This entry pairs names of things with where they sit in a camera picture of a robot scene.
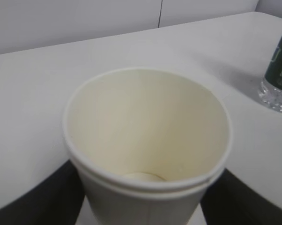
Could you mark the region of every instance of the bottle label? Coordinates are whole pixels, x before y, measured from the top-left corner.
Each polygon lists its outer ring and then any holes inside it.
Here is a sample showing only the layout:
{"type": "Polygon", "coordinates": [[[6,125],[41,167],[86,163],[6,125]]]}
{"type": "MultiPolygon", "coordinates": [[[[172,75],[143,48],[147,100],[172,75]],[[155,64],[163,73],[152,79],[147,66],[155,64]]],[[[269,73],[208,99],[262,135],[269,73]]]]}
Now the bottle label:
{"type": "Polygon", "coordinates": [[[282,90],[282,38],[273,54],[265,79],[278,89],[282,90]]]}

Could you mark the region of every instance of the paper cup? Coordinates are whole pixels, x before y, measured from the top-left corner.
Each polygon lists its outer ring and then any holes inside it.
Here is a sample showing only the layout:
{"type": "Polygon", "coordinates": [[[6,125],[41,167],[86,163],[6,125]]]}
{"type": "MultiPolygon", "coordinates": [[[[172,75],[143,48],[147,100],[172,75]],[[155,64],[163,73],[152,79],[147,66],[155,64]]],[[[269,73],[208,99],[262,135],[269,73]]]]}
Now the paper cup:
{"type": "Polygon", "coordinates": [[[65,109],[63,131],[102,225],[185,225],[223,172],[232,140],[212,92],[152,69],[84,83],[65,109]]]}

